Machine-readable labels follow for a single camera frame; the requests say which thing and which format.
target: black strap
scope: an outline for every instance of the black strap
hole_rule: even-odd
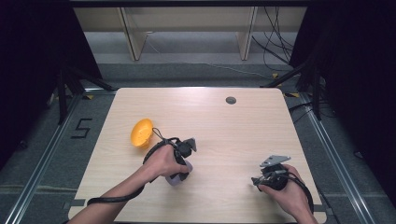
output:
[[[291,175],[294,175],[294,177],[290,177],[288,175],[281,175],[284,176],[285,178],[292,180],[294,183],[296,183],[305,193],[306,199],[308,200],[308,205],[309,205],[309,209],[311,210],[311,213],[314,214],[314,200],[312,199],[312,194],[309,191],[309,189],[306,187],[306,185],[303,183],[303,181],[301,181],[297,175],[295,175],[294,173],[289,173]]]
[[[145,159],[143,159],[143,164],[146,163],[146,161],[149,159],[149,157],[160,147],[163,147],[165,145],[171,145],[173,147],[175,147],[175,143],[172,142],[172,140],[177,140],[177,142],[180,142],[180,140],[178,138],[169,138],[169,139],[163,139],[161,142],[157,143],[154,147],[152,147],[148,154],[146,154]]]
[[[87,205],[90,205],[91,203],[122,203],[122,202],[127,202],[131,200],[132,198],[137,197],[145,188],[143,185],[140,189],[137,189],[135,192],[132,194],[126,195],[126,196],[121,196],[121,197],[111,197],[111,198],[91,198],[88,202]]]

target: aluminum rail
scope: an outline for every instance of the aluminum rail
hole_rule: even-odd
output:
[[[40,161],[38,162],[35,170],[33,171],[30,179],[26,183],[23,188],[23,191],[15,202],[14,206],[10,210],[7,217],[7,224],[18,224],[21,222],[24,213],[29,206],[30,201],[32,201],[33,196],[35,195],[35,190],[37,189],[38,184],[43,176],[43,174],[47,171],[47,168],[50,164],[50,161],[53,157],[53,154],[56,151],[57,146],[59,145],[63,135],[64,130],[67,128],[70,118],[73,115],[73,112],[78,105],[79,100],[81,99],[81,95],[75,94],[70,105],[69,105],[69,113],[67,117],[64,119],[64,122],[59,124],[55,130],[54,135],[51,137],[49,144],[47,145],[43,155],[41,156]]]
[[[309,98],[306,93],[300,93],[300,96],[303,104],[309,103]],[[332,163],[332,166],[334,167],[334,170],[338,175],[338,178],[340,179],[341,185],[344,187],[346,195],[348,196],[353,208],[355,209],[356,214],[358,215],[359,220],[361,221],[361,223],[375,223],[374,217],[369,211],[366,201],[361,196],[358,187],[353,182],[352,177],[349,175],[347,168],[345,167],[343,161],[338,155],[337,150],[332,144],[332,140],[327,134],[322,122],[316,119],[315,114],[312,112],[311,109],[306,108],[306,111],[312,125],[315,128],[315,131],[318,134],[320,142],[324,146],[325,151]]]

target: metal bracket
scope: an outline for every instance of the metal bracket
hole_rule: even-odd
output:
[[[268,166],[277,165],[277,164],[280,164],[281,162],[288,161],[290,159],[291,159],[291,157],[288,157],[288,156],[272,155],[267,160],[265,160],[262,164],[260,164],[260,167],[268,167]]]

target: small round object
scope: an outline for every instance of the small round object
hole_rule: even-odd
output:
[[[131,132],[131,142],[135,147],[146,149],[152,136],[152,122],[150,119],[141,119]]]

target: metal frame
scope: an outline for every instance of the metal frame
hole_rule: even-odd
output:
[[[306,93],[300,93],[301,101],[305,103],[309,103],[309,98]],[[356,214],[358,215],[361,223],[375,223],[374,217],[369,211],[368,205],[366,201],[361,196],[361,193],[354,183],[352,177],[349,175],[347,168],[345,167],[341,157],[338,155],[337,150],[332,144],[332,140],[326,132],[322,122],[316,119],[314,112],[308,107],[306,108],[308,113],[308,117],[311,120],[311,123],[322,143],[327,156],[329,157],[330,162],[334,168],[334,171],[337,173],[338,178],[340,179],[341,185],[346,191],[346,195],[348,196],[353,208],[355,209]]]
[[[23,218],[23,215],[26,212],[30,201],[32,201],[33,196],[35,195],[35,190],[38,184],[40,183],[42,176],[47,171],[47,168],[50,165],[50,161],[56,151],[56,148],[58,147],[59,143],[62,140],[62,137],[64,135],[64,130],[67,128],[70,118],[72,117],[80,99],[81,99],[81,95],[79,94],[74,95],[70,103],[70,106],[68,107],[69,108],[68,115],[65,117],[64,122],[59,124],[58,127],[56,128],[55,133],[50,139],[49,144],[47,145],[46,150],[41,156],[40,161],[35,167],[35,170],[33,171],[30,179],[24,186],[20,197],[18,198],[18,200],[15,202],[14,206],[10,210],[10,213],[8,214],[6,220],[7,224],[11,224],[11,223],[16,224],[21,222],[21,219]]]
[[[69,7],[309,7],[342,0],[40,0],[34,4]]]

